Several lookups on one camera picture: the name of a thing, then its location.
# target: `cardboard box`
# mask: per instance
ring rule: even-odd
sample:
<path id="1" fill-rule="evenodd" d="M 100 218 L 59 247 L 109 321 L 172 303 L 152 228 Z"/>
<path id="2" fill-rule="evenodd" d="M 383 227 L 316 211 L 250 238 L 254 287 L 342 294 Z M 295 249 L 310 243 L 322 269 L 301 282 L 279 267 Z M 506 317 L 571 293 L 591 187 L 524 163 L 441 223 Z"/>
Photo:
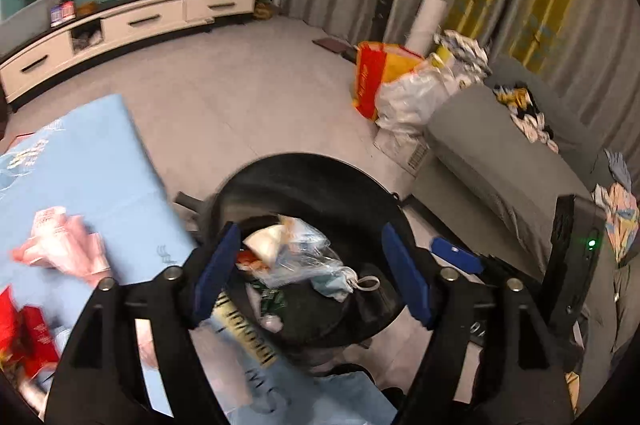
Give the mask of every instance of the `cardboard box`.
<path id="1" fill-rule="evenodd" d="M 427 154 L 427 143 L 422 137 L 395 134 L 380 129 L 373 145 L 382 150 L 404 170 L 415 176 Z"/>

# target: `white cylinder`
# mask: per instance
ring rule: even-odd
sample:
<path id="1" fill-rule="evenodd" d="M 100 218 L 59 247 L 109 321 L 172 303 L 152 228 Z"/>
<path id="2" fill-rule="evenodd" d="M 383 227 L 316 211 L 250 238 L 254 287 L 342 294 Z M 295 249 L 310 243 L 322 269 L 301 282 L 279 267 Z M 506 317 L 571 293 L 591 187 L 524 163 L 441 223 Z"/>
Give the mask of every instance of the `white cylinder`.
<path id="1" fill-rule="evenodd" d="M 446 12 L 447 3 L 443 0 L 422 0 L 404 46 L 409 51 L 426 56 Z"/>

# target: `drawer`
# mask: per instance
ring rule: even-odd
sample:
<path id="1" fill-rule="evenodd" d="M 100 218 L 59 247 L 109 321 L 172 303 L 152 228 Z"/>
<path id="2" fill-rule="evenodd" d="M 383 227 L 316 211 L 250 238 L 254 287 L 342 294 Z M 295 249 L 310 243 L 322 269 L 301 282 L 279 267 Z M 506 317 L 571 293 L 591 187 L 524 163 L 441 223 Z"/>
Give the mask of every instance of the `drawer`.
<path id="1" fill-rule="evenodd" d="M 61 71 L 73 56 L 71 37 L 64 31 L 10 60 L 0 69 L 9 101 Z"/>
<path id="2" fill-rule="evenodd" d="M 182 0 L 171 0 L 102 19 L 102 34 L 108 45 L 119 46 L 184 26 Z"/>
<path id="3" fill-rule="evenodd" d="M 254 0 L 184 0 L 187 22 L 251 13 Z"/>

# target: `gray sofa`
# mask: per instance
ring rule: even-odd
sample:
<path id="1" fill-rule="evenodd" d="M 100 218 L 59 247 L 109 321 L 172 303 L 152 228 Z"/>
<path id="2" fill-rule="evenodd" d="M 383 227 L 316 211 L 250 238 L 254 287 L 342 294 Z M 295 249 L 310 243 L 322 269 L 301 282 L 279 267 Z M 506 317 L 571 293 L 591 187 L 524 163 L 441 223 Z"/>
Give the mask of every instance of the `gray sofa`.
<path id="1" fill-rule="evenodd" d="M 488 87 L 460 91 L 428 122 L 424 137 L 430 149 L 412 196 L 471 250 L 542 279 L 558 196 L 589 198 L 597 183 L 609 188 L 614 180 L 599 143 L 536 75 L 505 56 L 492 69 Z M 545 114 L 559 154 L 530 143 L 495 99 L 494 85 L 516 83 L 527 85 Z M 603 240 L 582 310 L 579 410 L 602 388 L 613 355 L 638 327 L 638 249 L 634 243 L 618 265 L 609 240 Z"/>

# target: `tv stand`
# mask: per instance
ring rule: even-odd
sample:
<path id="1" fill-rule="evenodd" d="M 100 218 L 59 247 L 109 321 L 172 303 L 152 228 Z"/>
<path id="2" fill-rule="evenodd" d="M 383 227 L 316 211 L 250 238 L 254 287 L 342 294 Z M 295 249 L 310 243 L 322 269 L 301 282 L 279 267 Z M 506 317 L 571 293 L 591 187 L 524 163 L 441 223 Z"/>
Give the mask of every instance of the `tv stand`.
<path id="1" fill-rule="evenodd" d="M 254 0 L 118 0 L 103 4 L 97 12 L 51 28 L 0 58 L 6 101 L 15 108 L 36 86 L 63 71 L 79 72 L 113 58 L 122 53 L 117 49 L 137 49 L 143 40 L 155 43 L 165 34 L 188 34 L 193 32 L 189 28 L 213 27 L 223 18 L 253 11 Z M 101 40 L 95 45 L 82 47 L 72 40 L 96 31 Z"/>

